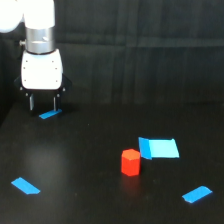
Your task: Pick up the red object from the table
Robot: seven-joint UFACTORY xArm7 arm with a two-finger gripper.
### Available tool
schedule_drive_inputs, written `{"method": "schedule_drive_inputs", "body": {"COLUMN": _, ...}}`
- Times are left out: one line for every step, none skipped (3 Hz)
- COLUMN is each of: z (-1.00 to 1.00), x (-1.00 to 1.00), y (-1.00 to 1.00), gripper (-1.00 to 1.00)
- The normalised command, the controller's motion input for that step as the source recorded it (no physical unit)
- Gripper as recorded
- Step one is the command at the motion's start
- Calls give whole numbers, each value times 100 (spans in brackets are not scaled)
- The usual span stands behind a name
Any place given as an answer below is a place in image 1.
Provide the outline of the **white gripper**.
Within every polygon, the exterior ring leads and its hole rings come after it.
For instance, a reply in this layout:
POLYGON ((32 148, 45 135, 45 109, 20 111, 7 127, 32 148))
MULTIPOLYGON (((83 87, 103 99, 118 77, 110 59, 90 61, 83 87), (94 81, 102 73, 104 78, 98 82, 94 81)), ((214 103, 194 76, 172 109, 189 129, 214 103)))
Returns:
MULTIPOLYGON (((49 54, 35 55, 23 52, 21 75, 14 80, 17 88, 25 91, 50 90, 66 91, 72 82, 63 74, 60 51, 56 49, 49 54)), ((53 97, 54 111, 58 111, 61 96, 53 97)), ((34 95, 29 96, 29 110, 34 110, 34 95)))

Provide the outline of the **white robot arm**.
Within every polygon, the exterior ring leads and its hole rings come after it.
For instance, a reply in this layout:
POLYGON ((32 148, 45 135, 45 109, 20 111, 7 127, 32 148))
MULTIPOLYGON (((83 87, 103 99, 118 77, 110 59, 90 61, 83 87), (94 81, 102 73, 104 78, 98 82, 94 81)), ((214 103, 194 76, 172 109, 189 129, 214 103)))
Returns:
POLYGON ((59 110, 61 94, 71 85, 63 74, 60 51, 55 45, 54 0, 0 0, 0 33, 9 33, 23 22, 26 38, 21 75, 15 84, 29 97, 34 109, 35 90, 54 92, 54 111, 59 110))

